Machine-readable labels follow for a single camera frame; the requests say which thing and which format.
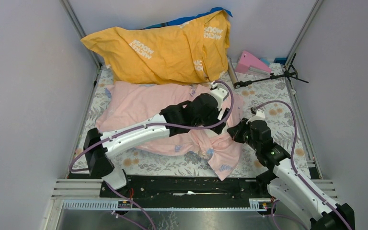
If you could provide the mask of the white pillow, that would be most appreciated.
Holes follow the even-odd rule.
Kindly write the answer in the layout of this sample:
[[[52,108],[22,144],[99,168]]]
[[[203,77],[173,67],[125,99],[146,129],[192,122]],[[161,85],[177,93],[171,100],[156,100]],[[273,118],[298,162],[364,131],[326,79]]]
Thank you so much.
[[[213,138],[213,137],[216,137],[216,136],[218,136],[218,135],[221,135],[221,134],[227,133],[227,128],[228,128],[228,126],[227,126],[227,125],[225,125],[219,134],[218,134],[218,133],[216,133],[215,131],[211,130],[211,129],[204,129],[204,132],[206,133],[206,135],[207,135],[209,138]]]

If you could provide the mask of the blue Elsa pillowcase pink inside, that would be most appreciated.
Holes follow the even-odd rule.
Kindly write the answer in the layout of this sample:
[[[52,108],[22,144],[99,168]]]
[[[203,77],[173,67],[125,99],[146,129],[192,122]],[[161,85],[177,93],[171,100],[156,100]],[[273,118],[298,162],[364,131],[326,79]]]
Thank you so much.
[[[101,132],[113,131],[153,117],[169,105],[191,101],[210,90],[203,85],[139,85],[118,81],[108,85],[111,101],[95,122]],[[147,172],[197,174],[226,179],[238,165],[242,145],[227,132],[191,130],[186,134],[144,143],[117,155],[124,166]]]

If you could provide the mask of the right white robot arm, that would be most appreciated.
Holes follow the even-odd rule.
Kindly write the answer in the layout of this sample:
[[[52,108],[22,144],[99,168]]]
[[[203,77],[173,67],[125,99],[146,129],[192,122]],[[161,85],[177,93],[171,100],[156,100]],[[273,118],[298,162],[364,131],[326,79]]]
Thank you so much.
[[[257,177],[255,189],[259,196],[277,198],[308,230],[355,229],[353,209],[347,203],[340,205],[301,173],[291,155],[274,142],[264,120],[244,118],[228,133],[235,142],[255,150],[259,162],[268,168]]]

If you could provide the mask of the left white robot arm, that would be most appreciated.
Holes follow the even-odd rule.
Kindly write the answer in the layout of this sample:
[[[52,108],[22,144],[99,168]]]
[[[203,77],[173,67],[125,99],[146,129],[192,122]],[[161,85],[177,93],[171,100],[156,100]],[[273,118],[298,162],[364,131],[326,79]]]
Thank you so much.
[[[129,183],[123,170],[117,169],[111,158],[143,143],[169,138],[190,130],[209,129],[220,133],[234,106],[222,110],[225,96],[202,93],[192,101],[169,105],[151,118],[114,131],[100,132],[92,128],[87,132],[84,151],[91,179],[103,179],[118,197],[129,192]]]

